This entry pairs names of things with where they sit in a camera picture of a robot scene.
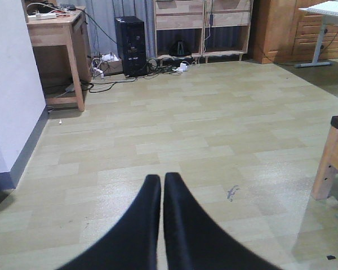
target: black computer case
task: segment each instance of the black computer case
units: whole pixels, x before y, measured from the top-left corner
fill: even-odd
[[[115,32],[124,75],[147,75],[144,22],[135,16],[116,17]]]

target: curtain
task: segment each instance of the curtain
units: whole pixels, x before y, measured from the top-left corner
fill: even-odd
[[[154,57],[154,13],[152,0],[58,0],[58,4],[66,3],[85,6],[86,12],[100,27],[116,41],[114,18],[136,16],[145,24],[146,55]],[[88,32],[90,49],[93,56],[110,52],[118,56],[117,45],[110,40],[89,18]]]

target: wooden drawer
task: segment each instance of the wooden drawer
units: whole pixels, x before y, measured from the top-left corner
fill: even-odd
[[[155,2],[157,16],[203,14],[203,0]]]
[[[207,12],[238,12],[250,11],[250,0],[213,0],[207,1]]]
[[[203,15],[157,16],[157,30],[202,27]]]
[[[338,37],[333,42],[332,37],[324,37],[322,46],[326,48],[326,52],[338,52]],[[316,38],[303,38],[296,39],[293,47],[294,55],[313,54],[315,45],[317,44]]]
[[[250,23],[250,12],[218,13],[213,14],[213,27],[218,26],[244,26]],[[206,18],[206,26],[209,26],[210,16]]]
[[[296,38],[317,38],[319,30],[321,29],[320,21],[313,22],[299,22],[296,32]],[[327,25],[327,33],[325,37],[338,36],[338,26]]]

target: cabinet door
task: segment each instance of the cabinet door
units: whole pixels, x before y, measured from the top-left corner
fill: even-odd
[[[292,30],[296,1],[270,1],[265,47],[268,57],[291,55],[295,38]]]

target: power cord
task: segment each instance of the power cord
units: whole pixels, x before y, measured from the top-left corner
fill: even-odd
[[[111,36],[109,36],[104,30],[103,28],[101,28],[101,26],[93,19],[93,17],[90,16],[90,14],[88,14],[85,10],[81,9],[81,8],[76,8],[77,10],[80,10],[82,12],[84,12],[88,18],[112,41],[114,42],[115,44],[117,44],[117,42],[111,38]]]

